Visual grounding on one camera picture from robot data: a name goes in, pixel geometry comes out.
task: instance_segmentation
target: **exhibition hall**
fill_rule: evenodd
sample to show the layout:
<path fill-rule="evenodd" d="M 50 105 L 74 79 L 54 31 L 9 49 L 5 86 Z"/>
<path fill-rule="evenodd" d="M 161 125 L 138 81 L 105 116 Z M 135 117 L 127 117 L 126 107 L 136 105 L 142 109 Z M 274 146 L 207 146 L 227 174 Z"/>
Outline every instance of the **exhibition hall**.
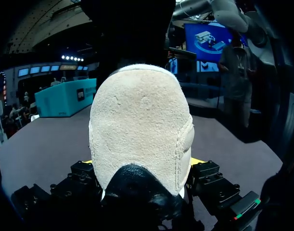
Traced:
<path fill-rule="evenodd" d="M 285 227 L 294 37 L 270 4 L 0 2 L 0 222 Z"/>

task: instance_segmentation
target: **table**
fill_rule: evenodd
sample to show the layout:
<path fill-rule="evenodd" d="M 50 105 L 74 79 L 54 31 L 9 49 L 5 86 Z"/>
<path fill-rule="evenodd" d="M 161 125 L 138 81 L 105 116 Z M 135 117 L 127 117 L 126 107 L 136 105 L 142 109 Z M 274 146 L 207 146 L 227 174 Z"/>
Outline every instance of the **table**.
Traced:
<path fill-rule="evenodd" d="M 70 117 L 93 102 L 97 80 L 61 83 L 35 94 L 40 117 Z"/>

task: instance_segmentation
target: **person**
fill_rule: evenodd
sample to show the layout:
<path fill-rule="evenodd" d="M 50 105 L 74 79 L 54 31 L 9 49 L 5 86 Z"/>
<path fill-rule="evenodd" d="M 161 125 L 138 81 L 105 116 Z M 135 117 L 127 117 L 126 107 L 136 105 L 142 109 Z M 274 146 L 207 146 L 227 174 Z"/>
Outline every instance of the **person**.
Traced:
<path fill-rule="evenodd" d="M 226 76 L 224 112 L 248 127 L 252 98 L 251 79 L 255 76 L 256 64 L 249 48 L 242 44 L 240 34 L 236 31 L 231 33 L 231 44 L 223 48 L 218 63 L 219 71 Z"/>
<path fill-rule="evenodd" d="M 51 87 L 60 84 L 60 81 L 57 81 L 56 78 L 54 78 L 54 81 L 51 83 Z"/>
<path fill-rule="evenodd" d="M 24 101 L 25 101 L 26 103 L 29 102 L 29 95 L 28 95 L 28 92 L 27 92 L 27 91 L 25 92 Z"/>
<path fill-rule="evenodd" d="M 16 108 L 13 106 L 9 117 L 12 119 L 15 113 L 16 113 Z"/>

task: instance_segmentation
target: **sign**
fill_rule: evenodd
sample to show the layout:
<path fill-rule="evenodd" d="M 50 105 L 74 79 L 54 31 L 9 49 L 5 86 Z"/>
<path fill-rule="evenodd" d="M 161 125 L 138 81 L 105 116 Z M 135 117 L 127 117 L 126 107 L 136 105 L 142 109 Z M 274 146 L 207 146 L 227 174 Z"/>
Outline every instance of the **sign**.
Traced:
<path fill-rule="evenodd" d="M 83 101 L 84 99 L 85 99 L 84 89 L 83 88 L 77 89 L 77 100 Z"/>
<path fill-rule="evenodd" d="M 60 66 L 60 71 L 68 71 L 68 70 L 76 70 L 77 66 L 76 65 L 61 65 Z"/>

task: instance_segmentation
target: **screw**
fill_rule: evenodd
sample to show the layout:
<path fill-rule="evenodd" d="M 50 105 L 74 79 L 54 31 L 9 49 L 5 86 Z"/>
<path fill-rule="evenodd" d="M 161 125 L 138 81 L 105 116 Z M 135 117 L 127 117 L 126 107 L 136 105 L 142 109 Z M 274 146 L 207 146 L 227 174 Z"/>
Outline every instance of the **screw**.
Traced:
<path fill-rule="evenodd" d="M 216 176 L 217 176 L 217 178 L 223 178 L 223 174 L 222 174 L 221 172 L 218 172 L 218 173 L 216 174 Z"/>
<path fill-rule="evenodd" d="M 65 196 L 71 196 L 72 195 L 72 192 L 71 191 L 66 191 L 64 195 Z"/>
<path fill-rule="evenodd" d="M 209 177 L 205 177 L 205 182 L 210 182 L 210 178 Z"/>

